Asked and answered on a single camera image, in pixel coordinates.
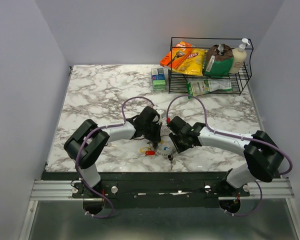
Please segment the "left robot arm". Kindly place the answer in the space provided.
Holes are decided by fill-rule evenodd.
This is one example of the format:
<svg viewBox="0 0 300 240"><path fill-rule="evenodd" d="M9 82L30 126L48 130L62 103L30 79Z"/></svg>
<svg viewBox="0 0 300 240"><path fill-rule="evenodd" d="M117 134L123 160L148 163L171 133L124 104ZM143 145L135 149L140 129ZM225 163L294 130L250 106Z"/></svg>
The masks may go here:
<svg viewBox="0 0 300 240"><path fill-rule="evenodd" d="M85 120L63 147L84 182L83 191L91 198L100 194L101 176L96 161L107 144L144 137L156 147L161 141L162 125L162 114L150 106L124 123L99 126L92 119Z"/></svg>

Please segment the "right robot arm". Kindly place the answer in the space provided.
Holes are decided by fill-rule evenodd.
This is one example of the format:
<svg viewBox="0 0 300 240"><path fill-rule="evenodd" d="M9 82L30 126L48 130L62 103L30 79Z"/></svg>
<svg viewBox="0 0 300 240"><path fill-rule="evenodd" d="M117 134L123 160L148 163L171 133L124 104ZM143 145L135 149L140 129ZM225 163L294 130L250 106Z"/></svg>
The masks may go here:
<svg viewBox="0 0 300 240"><path fill-rule="evenodd" d="M169 134L178 153L193 147L214 147L245 158L246 163L230 169L220 183L220 191L231 196L243 185L259 180L272 182L278 173L284 156L267 133L258 130L252 135L219 132L205 123L193 126L176 116L167 120Z"/></svg>

